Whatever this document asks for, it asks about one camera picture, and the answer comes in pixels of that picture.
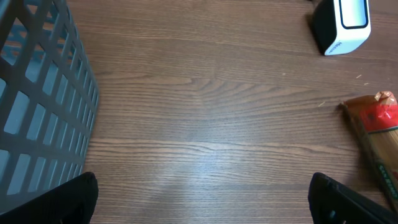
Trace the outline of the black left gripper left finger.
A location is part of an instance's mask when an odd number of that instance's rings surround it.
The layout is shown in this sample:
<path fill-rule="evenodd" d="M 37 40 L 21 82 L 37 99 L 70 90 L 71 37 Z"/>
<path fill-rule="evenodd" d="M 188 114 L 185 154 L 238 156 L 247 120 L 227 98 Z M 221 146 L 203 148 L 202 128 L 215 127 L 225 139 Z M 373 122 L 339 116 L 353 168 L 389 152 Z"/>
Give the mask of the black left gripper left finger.
<path fill-rule="evenodd" d="M 89 223 L 99 195 L 98 181 L 85 172 L 1 215 L 7 223 Z"/>

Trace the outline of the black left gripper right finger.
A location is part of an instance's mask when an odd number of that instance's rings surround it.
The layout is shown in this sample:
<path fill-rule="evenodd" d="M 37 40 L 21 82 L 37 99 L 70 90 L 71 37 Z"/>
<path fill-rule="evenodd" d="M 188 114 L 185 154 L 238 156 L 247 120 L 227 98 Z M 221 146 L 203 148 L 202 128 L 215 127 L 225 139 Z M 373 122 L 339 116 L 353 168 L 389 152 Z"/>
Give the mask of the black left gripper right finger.
<path fill-rule="evenodd" d="M 397 224 L 397 215 L 337 182 L 314 173 L 308 191 L 314 224 Z"/>

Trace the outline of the red snack package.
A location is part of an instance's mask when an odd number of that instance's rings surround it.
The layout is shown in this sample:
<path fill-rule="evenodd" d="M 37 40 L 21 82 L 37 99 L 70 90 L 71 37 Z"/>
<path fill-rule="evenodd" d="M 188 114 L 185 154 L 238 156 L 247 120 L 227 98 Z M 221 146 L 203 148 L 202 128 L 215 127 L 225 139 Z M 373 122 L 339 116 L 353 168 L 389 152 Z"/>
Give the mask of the red snack package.
<path fill-rule="evenodd" d="M 394 212 L 397 212 L 397 99 L 390 91 L 343 101 L 339 107 L 377 176 Z"/>

